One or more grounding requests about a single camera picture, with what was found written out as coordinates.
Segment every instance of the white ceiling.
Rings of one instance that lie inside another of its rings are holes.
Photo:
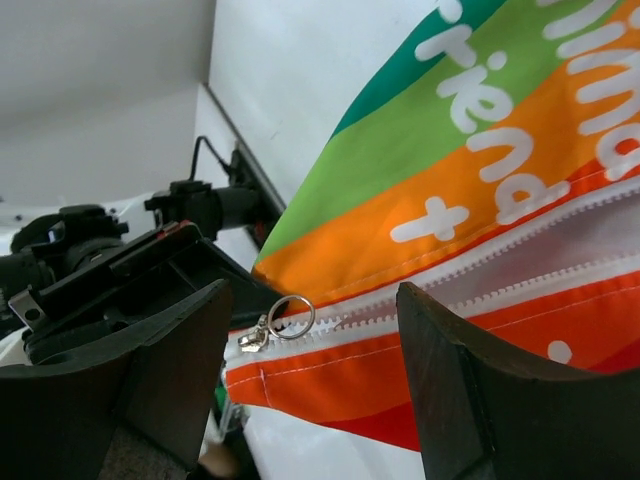
[[[214,0],[5,0],[0,130],[206,82]]]

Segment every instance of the metal ring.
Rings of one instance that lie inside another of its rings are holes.
[[[273,316],[276,314],[276,310],[278,310],[278,307],[288,302],[289,300],[300,300],[305,304],[307,304],[307,306],[310,309],[310,317],[309,317],[309,321],[300,332],[294,333],[293,335],[283,335],[282,333],[276,331],[276,329],[274,328],[273,321],[275,319],[273,318]],[[269,329],[269,332],[271,333],[271,335],[273,335],[274,337],[281,338],[282,340],[295,340],[296,338],[300,338],[301,336],[306,334],[309,330],[311,330],[311,327],[313,327],[315,320],[316,320],[316,307],[313,306],[313,304],[311,303],[311,301],[309,301],[308,298],[303,297],[302,295],[287,295],[286,297],[282,297],[280,300],[274,303],[273,307],[271,307],[271,310],[269,310],[269,314],[267,315],[267,328]]]

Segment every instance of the black machine part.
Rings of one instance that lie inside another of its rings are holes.
[[[281,295],[254,279],[190,222],[171,224],[112,249],[55,284],[9,302],[32,329],[35,364],[169,308],[206,285],[229,281],[232,329],[254,325]]]
[[[640,478],[640,369],[552,362],[412,284],[400,286],[398,322],[428,479]]]
[[[156,315],[0,368],[0,476],[183,479],[196,466],[231,318],[217,281]]]
[[[35,219],[0,256],[0,338],[22,326],[7,301],[29,286],[40,291],[123,245],[128,226],[98,205],[61,208]]]
[[[201,145],[208,147],[227,174],[229,187],[212,188],[195,179]],[[221,230],[245,227],[257,248],[284,211],[284,202],[250,153],[240,145],[226,163],[205,136],[196,139],[188,180],[172,182],[169,190],[145,202],[153,211],[156,226],[190,220],[205,237],[215,240]]]

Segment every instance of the zipper pull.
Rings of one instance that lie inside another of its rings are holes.
[[[310,318],[304,328],[294,334],[284,335],[276,330],[273,322],[275,320],[276,312],[279,311],[280,307],[290,300],[300,300],[305,303],[310,310]],[[280,338],[282,340],[295,340],[296,338],[300,338],[303,335],[311,330],[311,327],[315,324],[316,320],[316,309],[311,303],[309,299],[303,297],[302,295],[287,295],[286,297],[282,297],[276,303],[273,304],[271,310],[267,315],[262,315],[258,319],[258,323],[255,324],[246,334],[242,335],[238,339],[238,346],[240,350],[247,353],[256,353],[262,350],[262,348],[269,341],[269,335],[273,335],[274,337]]]
[[[238,346],[243,352],[259,352],[269,340],[269,329],[267,328],[267,316],[262,315],[258,323],[243,336],[238,339]]]

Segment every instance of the white zipper tape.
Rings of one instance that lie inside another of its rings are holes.
[[[627,197],[639,190],[640,178],[634,177],[591,192],[556,207],[550,212],[437,267],[416,274],[406,281],[411,281],[427,290],[433,285],[447,282],[490,262],[496,256],[520,245],[562,220]],[[620,257],[610,261],[594,261],[580,267],[561,270],[511,287],[505,287],[481,298],[458,303],[450,308],[463,317],[475,316],[515,305],[526,301],[525,299],[577,288],[635,270],[640,270],[640,257],[638,256]],[[393,333],[397,331],[397,318],[393,316],[397,288],[398,284],[395,283],[341,304],[319,309],[317,311],[318,320],[316,320],[318,325],[307,335],[293,341],[270,337],[264,348],[256,353],[243,354],[237,347],[237,340],[242,334],[231,335],[225,352],[228,368],[237,368],[253,361],[295,356],[352,343],[364,338]],[[308,319],[307,315],[302,313],[282,319],[278,325],[303,325],[305,319]],[[335,328],[338,321],[341,322],[343,328]]]

